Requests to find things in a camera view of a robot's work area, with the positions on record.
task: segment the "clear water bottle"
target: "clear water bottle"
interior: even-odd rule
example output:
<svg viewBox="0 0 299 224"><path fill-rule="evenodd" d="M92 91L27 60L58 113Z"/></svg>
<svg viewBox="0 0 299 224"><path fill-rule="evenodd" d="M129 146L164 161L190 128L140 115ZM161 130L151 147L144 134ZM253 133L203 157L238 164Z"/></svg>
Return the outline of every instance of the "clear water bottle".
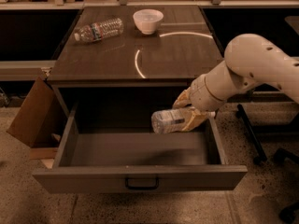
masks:
<svg viewBox="0 0 299 224"><path fill-rule="evenodd" d="M75 33L75 39L83 42L94 42L122 33L123 23L120 18L117 18L85 25Z"/></svg>
<svg viewBox="0 0 299 224"><path fill-rule="evenodd" d="M151 125L155 133L187 132L209 117L215 117L215 112L200 112L193 106L154 112Z"/></svg>

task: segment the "concrete floor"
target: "concrete floor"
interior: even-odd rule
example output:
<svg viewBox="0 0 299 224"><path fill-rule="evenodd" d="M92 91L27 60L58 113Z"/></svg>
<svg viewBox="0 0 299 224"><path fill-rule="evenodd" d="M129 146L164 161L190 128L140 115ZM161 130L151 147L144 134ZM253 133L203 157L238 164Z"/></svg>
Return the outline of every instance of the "concrete floor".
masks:
<svg viewBox="0 0 299 224"><path fill-rule="evenodd" d="M293 103L247 103L252 124L287 123L299 111ZM299 200L299 166L276 164L278 147L299 155L297 137L262 136L269 161L256 166L256 151L236 104L221 108L217 124L229 163L249 172L233 191L168 194L48 194L31 176L44 167L29 161L29 148L6 133L19 106L0 108L0 223L283 223L279 211Z"/></svg>

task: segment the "cabinet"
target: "cabinet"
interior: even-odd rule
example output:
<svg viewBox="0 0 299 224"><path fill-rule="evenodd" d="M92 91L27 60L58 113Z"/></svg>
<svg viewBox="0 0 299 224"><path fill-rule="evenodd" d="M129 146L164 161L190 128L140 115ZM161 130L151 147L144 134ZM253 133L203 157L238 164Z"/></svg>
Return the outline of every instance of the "cabinet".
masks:
<svg viewBox="0 0 299 224"><path fill-rule="evenodd" d="M135 28L140 7L84 9L73 33L111 17L124 33L93 44L72 34L55 64L49 83L69 118L53 168L34 171L49 192L224 190L247 172L227 163L214 119L190 133L152 131L151 114L222 57L198 7L151 8L164 14L153 35Z"/></svg>

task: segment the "white bowl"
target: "white bowl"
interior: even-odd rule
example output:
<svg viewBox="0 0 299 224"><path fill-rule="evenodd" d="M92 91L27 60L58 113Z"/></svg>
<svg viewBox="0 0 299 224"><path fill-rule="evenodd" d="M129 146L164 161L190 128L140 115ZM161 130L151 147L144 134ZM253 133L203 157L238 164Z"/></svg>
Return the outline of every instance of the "white bowl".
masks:
<svg viewBox="0 0 299 224"><path fill-rule="evenodd" d="M154 9L139 10L133 15L136 27L145 35L153 34L161 25L164 15Z"/></svg>

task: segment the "drawer handle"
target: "drawer handle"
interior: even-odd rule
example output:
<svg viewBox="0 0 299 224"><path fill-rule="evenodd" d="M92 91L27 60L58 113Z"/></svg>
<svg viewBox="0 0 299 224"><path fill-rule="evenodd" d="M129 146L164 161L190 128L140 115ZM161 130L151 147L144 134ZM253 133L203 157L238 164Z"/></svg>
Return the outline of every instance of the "drawer handle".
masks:
<svg viewBox="0 0 299 224"><path fill-rule="evenodd" d="M154 186L148 186L148 187L136 187L136 186L131 186L129 185L129 179L130 178L125 178L125 187L128 188L129 190L155 190L159 187L159 178L156 178L156 182Z"/></svg>

